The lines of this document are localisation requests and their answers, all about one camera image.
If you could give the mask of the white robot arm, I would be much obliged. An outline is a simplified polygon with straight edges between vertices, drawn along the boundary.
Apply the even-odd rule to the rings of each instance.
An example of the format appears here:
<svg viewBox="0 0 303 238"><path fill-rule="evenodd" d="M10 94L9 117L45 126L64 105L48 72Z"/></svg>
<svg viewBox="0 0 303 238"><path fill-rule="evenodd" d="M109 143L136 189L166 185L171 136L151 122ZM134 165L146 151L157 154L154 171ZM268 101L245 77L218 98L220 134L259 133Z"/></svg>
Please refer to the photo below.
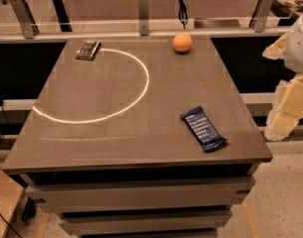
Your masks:
<svg viewBox="0 0 303 238"><path fill-rule="evenodd" d="M289 81L279 81L266 120L265 138L281 141L303 118L303 16L262 55L270 60L283 59L285 67L295 72Z"/></svg>

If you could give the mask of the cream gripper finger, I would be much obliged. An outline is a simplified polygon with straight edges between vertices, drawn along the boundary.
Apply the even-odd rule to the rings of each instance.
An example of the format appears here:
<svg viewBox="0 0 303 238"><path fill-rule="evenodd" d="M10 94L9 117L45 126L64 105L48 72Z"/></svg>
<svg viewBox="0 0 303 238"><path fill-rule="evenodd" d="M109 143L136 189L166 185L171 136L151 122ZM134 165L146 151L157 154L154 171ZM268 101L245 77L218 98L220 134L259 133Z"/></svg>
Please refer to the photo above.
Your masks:
<svg viewBox="0 0 303 238"><path fill-rule="evenodd" d="M303 119L303 74L276 86L272 108L266 119L264 136L269 141L281 141Z"/></svg>
<svg viewBox="0 0 303 238"><path fill-rule="evenodd" d="M287 34L283 34L263 51L262 56L270 60L283 60L286 37Z"/></svg>

